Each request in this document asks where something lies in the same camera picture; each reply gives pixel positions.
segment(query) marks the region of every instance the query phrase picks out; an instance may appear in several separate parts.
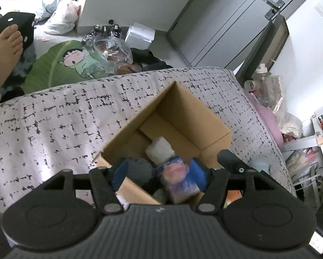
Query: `cartoon character's black hair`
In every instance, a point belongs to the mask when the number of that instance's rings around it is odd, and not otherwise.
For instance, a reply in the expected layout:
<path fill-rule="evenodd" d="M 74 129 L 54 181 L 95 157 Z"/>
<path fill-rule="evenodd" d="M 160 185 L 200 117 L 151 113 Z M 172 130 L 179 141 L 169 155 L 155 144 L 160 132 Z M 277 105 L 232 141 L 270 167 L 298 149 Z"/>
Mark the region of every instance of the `cartoon character's black hair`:
<path fill-rule="evenodd" d="M 67 55 L 67 53 L 69 52 L 73 52 L 73 51 L 83 51 L 82 49 L 70 49 L 70 50 L 67 50 L 64 55 L 63 55 L 63 58 L 65 58 L 65 56 Z"/>

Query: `bed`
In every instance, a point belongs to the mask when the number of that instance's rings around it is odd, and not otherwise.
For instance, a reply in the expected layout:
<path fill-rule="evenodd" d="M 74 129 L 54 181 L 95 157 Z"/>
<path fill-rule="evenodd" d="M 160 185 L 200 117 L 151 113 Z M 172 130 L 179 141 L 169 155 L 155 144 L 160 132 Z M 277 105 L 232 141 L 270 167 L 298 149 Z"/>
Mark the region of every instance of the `bed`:
<path fill-rule="evenodd" d="M 232 131 L 244 162 L 263 155 L 295 195 L 283 156 L 234 75 L 216 67 L 167 69 L 63 85 L 0 104 L 0 212 L 58 171 L 95 167 L 100 149 L 168 83 L 178 80 Z"/>

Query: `open cardboard box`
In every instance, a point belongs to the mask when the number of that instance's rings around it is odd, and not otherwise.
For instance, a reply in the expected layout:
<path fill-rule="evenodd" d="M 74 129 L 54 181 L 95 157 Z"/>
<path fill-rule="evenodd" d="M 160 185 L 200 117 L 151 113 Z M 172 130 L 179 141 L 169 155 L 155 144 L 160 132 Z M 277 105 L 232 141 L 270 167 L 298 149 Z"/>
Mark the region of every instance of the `open cardboard box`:
<path fill-rule="evenodd" d="M 131 155 L 150 162 L 145 149 L 163 136 L 186 163 L 199 158 L 209 168 L 220 168 L 217 154 L 231 145 L 230 130 L 197 97 L 173 82 L 141 110 L 102 150 L 97 166 L 111 167 Z M 151 195 L 125 178 L 119 195 L 129 203 L 159 204 Z M 196 204 L 199 193 L 190 202 Z"/>

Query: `door handle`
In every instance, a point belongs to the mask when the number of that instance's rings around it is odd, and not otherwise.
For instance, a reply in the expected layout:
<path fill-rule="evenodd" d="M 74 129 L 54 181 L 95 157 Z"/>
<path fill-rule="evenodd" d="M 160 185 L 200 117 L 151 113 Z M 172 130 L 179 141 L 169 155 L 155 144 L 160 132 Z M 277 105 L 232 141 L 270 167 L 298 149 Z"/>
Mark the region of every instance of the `door handle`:
<path fill-rule="evenodd" d="M 274 2 L 273 0 L 266 1 L 272 5 L 272 8 L 269 10 L 269 12 L 265 14 L 265 18 L 270 20 L 274 16 L 274 14 L 276 14 L 277 11 L 280 10 L 283 5 L 285 5 L 285 2 L 283 0 L 279 0 L 277 2 Z"/>

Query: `bare foot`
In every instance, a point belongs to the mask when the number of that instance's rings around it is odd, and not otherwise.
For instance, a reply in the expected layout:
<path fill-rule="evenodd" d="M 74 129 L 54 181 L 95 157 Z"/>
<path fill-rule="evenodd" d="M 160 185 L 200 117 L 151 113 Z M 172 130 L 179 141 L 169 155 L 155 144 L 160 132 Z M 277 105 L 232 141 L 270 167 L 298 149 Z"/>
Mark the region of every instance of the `bare foot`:
<path fill-rule="evenodd" d="M 0 34 L 0 87 L 19 61 L 23 50 L 22 40 L 16 24 Z"/>

